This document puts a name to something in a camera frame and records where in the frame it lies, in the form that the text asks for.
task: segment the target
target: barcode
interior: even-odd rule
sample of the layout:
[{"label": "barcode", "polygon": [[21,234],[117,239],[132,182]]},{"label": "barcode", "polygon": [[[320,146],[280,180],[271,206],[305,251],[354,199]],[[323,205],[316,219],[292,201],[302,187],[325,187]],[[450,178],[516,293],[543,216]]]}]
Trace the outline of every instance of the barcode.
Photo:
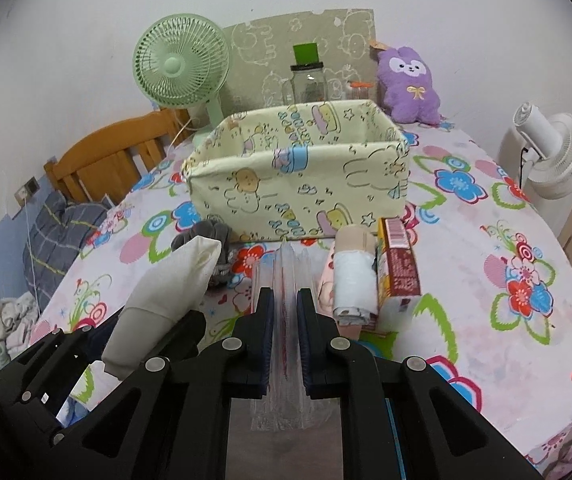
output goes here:
[{"label": "barcode", "polygon": [[399,218],[386,219],[386,232],[388,247],[410,248],[405,227]]}]

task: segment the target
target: purple plush toy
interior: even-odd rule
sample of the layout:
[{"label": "purple plush toy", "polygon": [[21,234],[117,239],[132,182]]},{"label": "purple plush toy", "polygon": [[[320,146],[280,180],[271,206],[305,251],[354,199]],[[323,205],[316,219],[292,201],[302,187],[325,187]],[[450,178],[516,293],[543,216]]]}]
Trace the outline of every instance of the purple plush toy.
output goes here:
[{"label": "purple plush toy", "polygon": [[379,52],[377,76],[386,89],[384,107],[396,123],[439,124],[439,96],[430,69],[413,49],[402,46]]}]

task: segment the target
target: electrical outlet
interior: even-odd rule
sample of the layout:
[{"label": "electrical outlet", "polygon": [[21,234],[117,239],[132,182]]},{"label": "electrical outlet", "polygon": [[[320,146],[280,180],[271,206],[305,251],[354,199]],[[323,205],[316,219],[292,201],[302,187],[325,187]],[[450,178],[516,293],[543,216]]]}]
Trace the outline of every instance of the electrical outlet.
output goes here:
[{"label": "electrical outlet", "polygon": [[31,196],[37,193],[39,188],[40,186],[37,183],[37,179],[32,177],[28,182],[26,182],[26,184],[15,191],[15,200],[17,200],[19,207],[24,207],[26,203],[31,199]]},{"label": "electrical outlet", "polygon": [[17,200],[19,207],[24,207],[26,202],[28,202],[28,198],[28,190],[26,189],[26,186],[22,186],[15,191],[15,200]]}]

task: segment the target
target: green lid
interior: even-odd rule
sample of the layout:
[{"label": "green lid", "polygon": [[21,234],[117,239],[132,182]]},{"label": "green lid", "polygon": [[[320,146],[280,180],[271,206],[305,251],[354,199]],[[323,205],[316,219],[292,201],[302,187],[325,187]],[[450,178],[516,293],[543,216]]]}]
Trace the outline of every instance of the green lid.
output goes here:
[{"label": "green lid", "polygon": [[298,65],[307,65],[309,63],[319,62],[319,53],[317,52],[316,43],[293,45],[292,49],[295,53],[295,61]]}]

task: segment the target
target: black jar lid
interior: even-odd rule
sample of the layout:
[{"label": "black jar lid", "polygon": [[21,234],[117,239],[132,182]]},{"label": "black jar lid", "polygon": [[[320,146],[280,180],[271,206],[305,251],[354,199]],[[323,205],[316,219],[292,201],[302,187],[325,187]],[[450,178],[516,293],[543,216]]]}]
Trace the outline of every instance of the black jar lid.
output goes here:
[{"label": "black jar lid", "polygon": [[317,61],[316,63],[306,63],[305,65],[290,65],[290,69],[293,72],[304,72],[306,70],[318,70],[323,68],[323,61]]}]

